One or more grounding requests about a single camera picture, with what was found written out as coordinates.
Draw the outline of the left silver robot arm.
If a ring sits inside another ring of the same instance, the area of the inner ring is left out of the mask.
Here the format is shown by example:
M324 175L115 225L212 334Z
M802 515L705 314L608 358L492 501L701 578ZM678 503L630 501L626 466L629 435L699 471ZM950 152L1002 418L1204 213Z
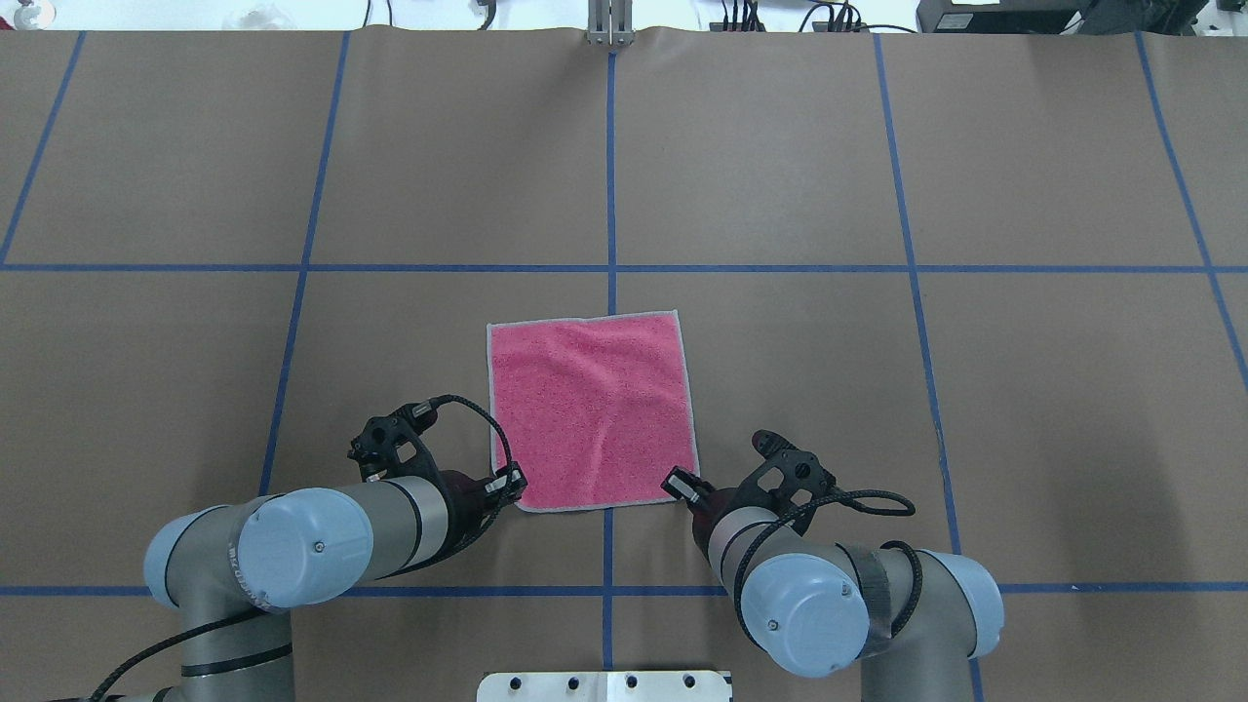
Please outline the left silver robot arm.
M525 492L517 463L310 487L217 505L163 525L144 552L152 600L181 632L121 663L91 693L182 645L181 680L152 701L293 701L293 618L356 585L431 567L474 543Z

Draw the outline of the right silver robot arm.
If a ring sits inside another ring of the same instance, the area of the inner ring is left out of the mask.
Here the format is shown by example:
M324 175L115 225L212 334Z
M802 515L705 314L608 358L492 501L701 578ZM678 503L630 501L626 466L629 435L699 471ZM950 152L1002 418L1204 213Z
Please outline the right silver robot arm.
M968 665L1003 630L1003 596L983 565L901 540L864 547L805 536L822 507L910 517L910 498L841 488L830 473L784 476L776 488L753 475L718 488L681 467L661 488L689 508L739 628L789 675L821 680L860 665L865 701L972 700Z

